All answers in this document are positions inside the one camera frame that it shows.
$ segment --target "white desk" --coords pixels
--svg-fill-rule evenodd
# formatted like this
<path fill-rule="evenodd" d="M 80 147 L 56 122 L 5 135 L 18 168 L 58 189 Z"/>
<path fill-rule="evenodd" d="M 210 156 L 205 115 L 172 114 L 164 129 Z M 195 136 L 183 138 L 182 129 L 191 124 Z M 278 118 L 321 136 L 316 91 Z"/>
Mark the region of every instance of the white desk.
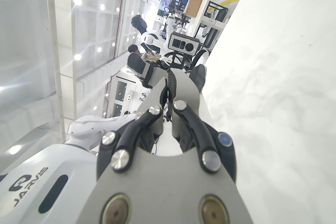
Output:
<path fill-rule="evenodd" d="M 195 37 L 200 24 L 204 24 L 206 26 L 215 28 L 219 31 L 223 30 L 223 28 L 225 27 L 224 23 L 222 23 L 220 21 L 217 21 L 215 19 L 210 19 L 209 17 L 204 16 L 204 13 L 206 12 L 209 1 L 210 0 L 203 0 L 202 1 L 196 17 L 190 19 L 190 21 L 189 21 L 187 31 L 186 31 L 186 35 L 188 35 L 190 37 Z"/>

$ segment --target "humanoid robot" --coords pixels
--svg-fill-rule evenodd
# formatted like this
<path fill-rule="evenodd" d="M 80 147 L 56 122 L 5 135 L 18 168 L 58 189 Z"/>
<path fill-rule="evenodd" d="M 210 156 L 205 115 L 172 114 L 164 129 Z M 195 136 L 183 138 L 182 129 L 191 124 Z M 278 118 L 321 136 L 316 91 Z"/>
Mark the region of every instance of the humanoid robot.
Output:
<path fill-rule="evenodd" d="M 198 44 L 172 34 L 168 48 L 195 55 Z M 253 224 L 235 186 L 232 139 L 207 123 L 205 66 L 186 73 L 172 63 L 165 71 L 136 54 L 127 65 L 151 88 L 137 113 L 84 116 L 70 125 L 69 141 L 8 173 L 0 182 L 0 223 Z M 166 103 L 183 151 L 175 157 L 151 153 Z M 87 150 L 97 144 L 95 157 Z"/>
<path fill-rule="evenodd" d="M 167 38 L 170 38 L 170 35 L 174 32 L 175 24 L 174 15 L 172 13 L 168 15 L 166 23 Z M 168 40 L 156 30 L 147 31 L 147 24 L 140 15 L 135 15 L 131 20 L 131 24 L 141 33 L 142 44 L 145 43 L 152 51 L 162 57 L 168 52 L 171 52 L 171 50 L 168 49 Z"/>

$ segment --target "recessed light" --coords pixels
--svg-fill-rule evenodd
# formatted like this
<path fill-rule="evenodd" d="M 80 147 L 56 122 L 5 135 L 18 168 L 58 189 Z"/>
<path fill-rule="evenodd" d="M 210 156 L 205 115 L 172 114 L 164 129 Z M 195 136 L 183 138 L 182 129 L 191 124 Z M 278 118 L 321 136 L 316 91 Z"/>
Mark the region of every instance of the recessed light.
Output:
<path fill-rule="evenodd" d="M 74 2 L 75 5 L 77 5 L 77 6 L 82 5 L 82 0 L 73 0 L 73 2 Z"/>
<path fill-rule="evenodd" d="M 11 148 L 9 149 L 9 153 L 10 153 L 11 155 L 14 155 L 14 154 L 16 154 L 17 152 L 19 152 L 20 149 L 21 149 L 21 145 L 15 145 L 15 146 L 13 146 L 13 147 L 11 147 Z"/>
<path fill-rule="evenodd" d="M 82 56 L 80 54 L 76 54 L 74 57 L 73 57 L 75 60 L 81 60 L 82 59 Z"/>

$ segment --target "person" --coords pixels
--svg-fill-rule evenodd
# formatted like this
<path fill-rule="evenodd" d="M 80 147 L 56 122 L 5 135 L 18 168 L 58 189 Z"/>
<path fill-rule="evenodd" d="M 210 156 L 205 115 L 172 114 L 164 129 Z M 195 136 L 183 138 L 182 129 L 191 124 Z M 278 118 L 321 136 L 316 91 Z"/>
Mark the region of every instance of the person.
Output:
<path fill-rule="evenodd" d="M 134 44 L 128 47 L 128 51 L 130 53 L 136 53 L 139 57 L 141 57 L 143 61 L 158 62 L 160 60 L 160 57 L 154 55 L 152 51 L 150 51 L 149 53 L 140 53 L 138 46 Z"/>

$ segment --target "metal screw head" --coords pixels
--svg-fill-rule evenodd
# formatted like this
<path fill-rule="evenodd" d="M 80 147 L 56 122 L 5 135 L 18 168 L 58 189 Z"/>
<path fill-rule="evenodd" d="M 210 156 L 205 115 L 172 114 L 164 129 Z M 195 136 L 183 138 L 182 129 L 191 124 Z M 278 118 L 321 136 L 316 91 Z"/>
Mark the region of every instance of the metal screw head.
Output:
<path fill-rule="evenodd" d="M 129 153 L 124 149 L 120 149 L 113 154 L 111 159 L 111 167 L 114 170 L 121 170 L 125 168 L 128 162 L 129 162 Z"/>
<path fill-rule="evenodd" d="M 102 213 L 103 224 L 125 224 L 130 217 L 130 207 L 125 195 L 114 196 Z"/>
<path fill-rule="evenodd" d="M 135 120 L 139 120 L 139 118 L 144 114 L 143 111 L 139 111 L 136 115 L 135 115 Z"/>
<path fill-rule="evenodd" d="M 183 100 L 177 100 L 174 102 L 174 108 L 177 110 L 183 111 L 186 109 L 186 107 L 187 107 L 187 104 Z"/>
<path fill-rule="evenodd" d="M 158 115 L 160 114 L 161 109 L 159 106 L 155 106 L 155 107 L 150 107 L 148 111 L 151 115 Z"/>
<path fill-rule="evenodd" d="M 102 138 L 102 144 L 103 145 L 110 145 L 113 143 L 116 135 L 115 132 L 107 132 L 106 134 L 103 135 L 103 138 Z"/>
<path fill-rule="evenodd" d="M 217 172 L 221 167 L 219 155 L 212 150 L 204 151 L 202 154 L 202 162 L 204 166 L 211 172 Z"/>

